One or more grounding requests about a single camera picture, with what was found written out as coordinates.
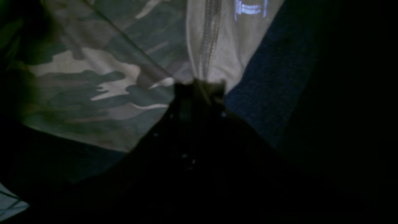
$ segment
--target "camouflage fabric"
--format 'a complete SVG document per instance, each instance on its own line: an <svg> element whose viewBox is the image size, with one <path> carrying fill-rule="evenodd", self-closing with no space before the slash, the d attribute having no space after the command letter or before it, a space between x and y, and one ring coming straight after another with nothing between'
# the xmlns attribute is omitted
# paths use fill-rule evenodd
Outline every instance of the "camouflage fabric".
<svg viewBox="0 0 398 224"><path fill-rule="evenodd" d="M23 124L129 151L162 117L172 85L192 80L186 1L43 1L52 32L14 63L29 98Z"/></svg>
<svg viewBox="0 0 398 224"><path fill-rule="evenodd" d="M226 92L236 86L283 0L40 2L49 29L0 37L12 61L1 112L35 130L129 152L165 113L174 83L195 77L225 82ZM21 26L14 20L0 32Z"/></svg>

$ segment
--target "zipper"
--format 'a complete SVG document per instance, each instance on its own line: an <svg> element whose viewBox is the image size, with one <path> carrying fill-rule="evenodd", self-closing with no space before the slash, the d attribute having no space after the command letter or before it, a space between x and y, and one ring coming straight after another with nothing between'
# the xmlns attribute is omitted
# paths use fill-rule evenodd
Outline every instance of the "zipper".
<svg viewBox="0 0 398 224"><path fill-rule="evenodd" d="M201 80L209 82L209 73L214 50L216 48L221 15L220 0L206 0L205 28L201 45L200 76Z"/></svg>

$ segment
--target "dark blue cloth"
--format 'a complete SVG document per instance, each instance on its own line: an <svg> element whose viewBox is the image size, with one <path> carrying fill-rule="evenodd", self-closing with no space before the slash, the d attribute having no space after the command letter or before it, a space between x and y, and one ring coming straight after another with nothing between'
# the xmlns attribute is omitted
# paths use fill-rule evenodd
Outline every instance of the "dark blue cloth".
<svg viewBox="0 0 398 224"><path fill-rule="evenodd" d="M327 0L286 0L226 106L276 147L318 61Z"/></svg>

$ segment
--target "black object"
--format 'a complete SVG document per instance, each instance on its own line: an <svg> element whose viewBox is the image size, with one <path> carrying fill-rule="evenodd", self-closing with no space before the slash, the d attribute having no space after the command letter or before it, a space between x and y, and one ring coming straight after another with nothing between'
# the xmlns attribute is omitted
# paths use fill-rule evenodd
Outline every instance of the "black object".
<svg viewBox="0 0 398 224"><path fill-rule="evenodd" d="M137 148L108 172L4 223L112 221L258 223L275 214L374 218L365 202L280 159L225 110L222 88L176 85L176 98Z"/></svg>

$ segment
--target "blue fabric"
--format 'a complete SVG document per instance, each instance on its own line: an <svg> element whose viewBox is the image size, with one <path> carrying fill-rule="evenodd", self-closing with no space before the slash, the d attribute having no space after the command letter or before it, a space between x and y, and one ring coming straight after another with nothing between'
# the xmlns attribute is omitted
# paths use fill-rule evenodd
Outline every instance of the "blue fabric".
<svg viewBox="0 0 398 224"><path fill-rule="evenodd" d="M318 61L327 0L286 0L226 106L274 148Z"/></svg>

